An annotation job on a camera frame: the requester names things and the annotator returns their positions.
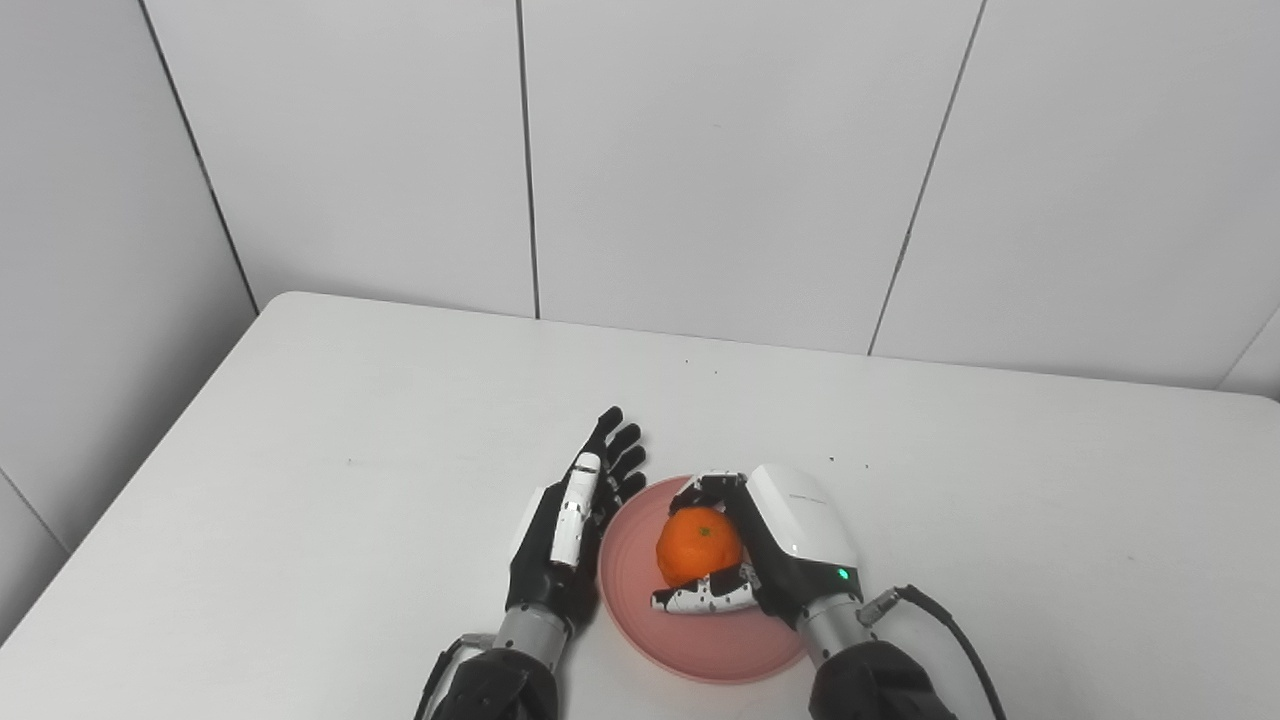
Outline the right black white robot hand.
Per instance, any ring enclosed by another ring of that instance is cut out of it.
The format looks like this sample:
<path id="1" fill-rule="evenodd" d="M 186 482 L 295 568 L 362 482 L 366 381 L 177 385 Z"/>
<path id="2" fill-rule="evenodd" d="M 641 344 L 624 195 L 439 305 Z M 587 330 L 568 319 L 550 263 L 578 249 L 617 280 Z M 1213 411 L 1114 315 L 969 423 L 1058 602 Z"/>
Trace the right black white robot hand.
<path id="1" fill-rule="evenodd" d="M 759 607 L 794 630 L 867 639 L 858 552 L 835 501 L 806 473 L 764 464 L 749 474 L 705 471 L 687 480 L 669 514 L 709 509 L 727 518 L 746 557 L 655 591 L 655 611 L 681 615 Z"/>

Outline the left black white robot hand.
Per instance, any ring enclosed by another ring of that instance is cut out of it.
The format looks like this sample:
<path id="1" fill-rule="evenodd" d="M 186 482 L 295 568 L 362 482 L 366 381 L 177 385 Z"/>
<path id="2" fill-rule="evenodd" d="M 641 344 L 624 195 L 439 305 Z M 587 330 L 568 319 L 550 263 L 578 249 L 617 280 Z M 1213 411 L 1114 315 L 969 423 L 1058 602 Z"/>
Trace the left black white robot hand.
<path id="1" fill-rule="evenodd" d="M 590 496 L 581 509 L 581 541 L 575 565 L 553 559 L 556 528 L 564 509 L 571 477 L 582 455 L 598 459 Z M 603 536 L 618 511 L 646 487 L 640 466 L 646 460 L 643 430 L 621 407 L 605 410 L 562 478 L 535 491 L 524 536 L 509 562 L 504 609 L 539 605 L 564 621 L 570 632 L 588 626 L 596 614 L 596 578 Z"/>

